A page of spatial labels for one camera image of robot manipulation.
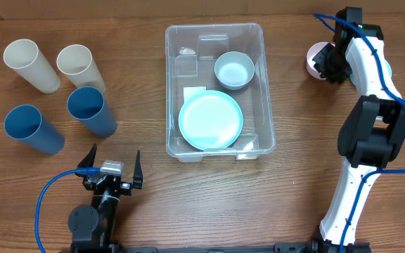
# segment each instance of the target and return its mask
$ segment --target table surface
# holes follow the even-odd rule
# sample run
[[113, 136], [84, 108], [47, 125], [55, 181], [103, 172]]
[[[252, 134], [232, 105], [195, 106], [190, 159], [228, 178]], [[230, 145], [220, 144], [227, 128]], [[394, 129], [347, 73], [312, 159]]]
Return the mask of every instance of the table surface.
[[[381, 25], [393, 81], [405, 98], [405, 14], [366, 15]], [[170, 25], [257, 22], [264, 30], [277, 146], [257, 160], [206, 157], [184, 164], [165, 150], [165, 30]], [[34, 212], [53, 176], [98, 144], [96, 164], [123, 161], [125, 178], [141, 150], [143, 190], [119, 205], [115, 238], [125, 246], [208, 247], [305, 242], [328, 211], [340, 174], [338, 131], [357, 101], [349, 82], [329, 84], [305, 69], [308, 48], [331, 31], [310, 15], [0, 21], [0, 252], [38, 252]], [[53, 66], [70, 44], [88, 46], [103, 75], [118, 121], [107, 139], [96, 138], [67, 112], [74, 86], [62, 75], [53, 94], [42, 94], [2, 60], [13, 40], [32, 39]], [[66, 138], [57, 155], [43, 155], [7, 137], [4, 117], [20, 104], [37, 106]], [[405, 142], [389, 168], [405, 167]], [[76, 176], [53, 184], [40, 221], [50, 252], [71, 243], [68, 214], [89, 204]], [[359, 221], [357, 242], [373, 252], [405, 252], [405, 175], [381, 176]]]

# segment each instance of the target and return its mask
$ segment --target white cup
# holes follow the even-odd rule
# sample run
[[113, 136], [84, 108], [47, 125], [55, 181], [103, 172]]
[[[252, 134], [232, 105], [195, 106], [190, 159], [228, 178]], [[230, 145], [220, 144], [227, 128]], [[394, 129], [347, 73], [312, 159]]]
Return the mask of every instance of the white cup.
[[90, 50], [83, 45], [71, 45], [57, 56], [57, 67], [77, 87], [92, 86], [105, 92], [103, 78]]
[[224, 88], [241, 89], [254, 76], [254, 63], [244, 53], [224, 53], [215, 63], [215, 75]]
[[3, 59], [9, 68], [43, 93], [53, 93], [60, 86], [59, 76], [30, 39], [10, 43], [4, 50]]

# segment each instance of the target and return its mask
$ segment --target clear plastic bin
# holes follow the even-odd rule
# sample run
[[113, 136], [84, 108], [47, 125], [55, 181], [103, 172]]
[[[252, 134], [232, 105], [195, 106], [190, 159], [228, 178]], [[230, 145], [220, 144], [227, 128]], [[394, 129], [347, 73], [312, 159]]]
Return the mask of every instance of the clear plastic bin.
[[[276, 146], [273, 112], [266, 71], [264, 37], [258, 24], [173, 25], [165, 32], [167, 57], [167, 152], [181, 162], [199, 162], [204, 156], [235, 155], [237, 160], [256, 159]], [[214, 65], [229, 51], [246, 53], [255, 64], [255, 75], [245, 87], [232, 91], [217, 80]], [[239, 104], [243, 128], [228, 148], [198, 150], [179, 130], [184, 87], [205, 86], [227, 93]]]

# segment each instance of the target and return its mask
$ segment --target blue cable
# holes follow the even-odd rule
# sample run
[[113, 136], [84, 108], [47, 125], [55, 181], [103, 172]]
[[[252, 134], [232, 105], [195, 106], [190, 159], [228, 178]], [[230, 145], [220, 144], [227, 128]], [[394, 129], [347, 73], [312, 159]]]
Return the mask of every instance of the blue cable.
[[[347, 22], [346, 20], [340, 19], [340, 18], [336, 18], [333, 16], [329, 16], [329, 15], [325, 15], [325, 14], [320, 14], [320, 13], [315, 13], [314, 16], [316, 18], [318, 18], [319, 20], [321, 20], [323, 22], [323, 24], [325, 26], [327, 26], [329, 29], [333, 30], [331, 26], [329, 26], [326, 22], [324, 22], [323, 18], [327, 18], [330, 20], [334, 20], [336, 22], [340, 22], [343, 25], [348, 26], [349, 28], [351, 28], [352, 30], [354, 30], [358, 35], [360, 35], [360, 37], [363, 39], [363, 41], [365, 42], [365, 44], [369, 47], [369, 49], [371, 50], [375, 60], [376, 60], [376, 65], [378, 66], [378, 72], [379, 72], [379, 80], [380, 83], [382, 85], [382, 89], [385, 91], [385, 93], [390, 97], [393, 98], [396, 102], [398, 102], [399, 104], [401, 104], [403, 107], [405, 107], [405, 101], [403, 101], [402, 99], [400, 99], [399, 97], [395, 96], [388, 88], [387, 85], [385, 85], [385, 80], [384, 80], [384, 74], [383, 74], [383, 69], [382, 69], [382, 65], [380, 64], [380, 59], [378, 56], [378, 52], [377, 50], [374, 49], [373, 45], [371, 44], [371, 42], [366, 38], [366, 35], [363, 34], [363, 32], [361, 32], [357, 27], [355, 27], [353, 24], [351, 24], [350, 22]], [[366, 180], [375, 174], [404, 174], [405, 173], [405, 169], [387, 169], [387, 170], [380, 170], [380, 171], [373, 171], [368, 173], [367, 175], [365, 175], [362, 178], [361, 183], [359, 184], [359, 188], [357, 189], [357, 194], [356, 194], [356, 198], [354, 199], [354, 203], [352, 205], [351, 208], [351, 213], [349, 214], [349, 217], [346, 221], [346, 225], [345, 225], [345, 229], [343, 230], [342, 233], [342, 238], [340, 240], [340, 245], [339, 245], [339, 249], [338, 252], [339, 253], [343, 253], [343, 243], [345, 242], [345, 238], [346, 238], [346, 234], [349, 228], [349, 225], [351, 224], [352, 221], [352, 217], [354, 216], [354, 213], [356, 211], [357, 208], [357, 204], [359, 202], [359, 198], [360, 198], [360, 194], [362, 191], [362, 188], [364, 187], [364, 184], [366, 182]]]
[[95, 171], [99, 171], [99, 168], [93, 168], [89, 167], [86, 169], [73, 169], [70, 171], [65, 171], [57, 176], [55, 176], [53, 179], [51, 179], [45, 187], [43, 187], [43, 190], [41, 190], [39, 200], [37, 201], [37, 209], [35, 210], [35, 240], [37, 241], [37, 244], [39, 246], [40, 252], [41, 253], [46, 253], [45, 249], [43, 248], [43, 245], [41, 244], [40, 240], [40, 234], [39, 234], [39, 218], [40, 218], [40, 206], [41, 206], [41, 200], [43, 199], [43, 196], [45, 195], [46, 190], [48, 190], [49, 186], [56, 182], [59, 178], [63, 176], [67, 176], [70, 174], [74, 173], [81, 173], [81, 174], [87, 174], [87, 175], [93, 175]]

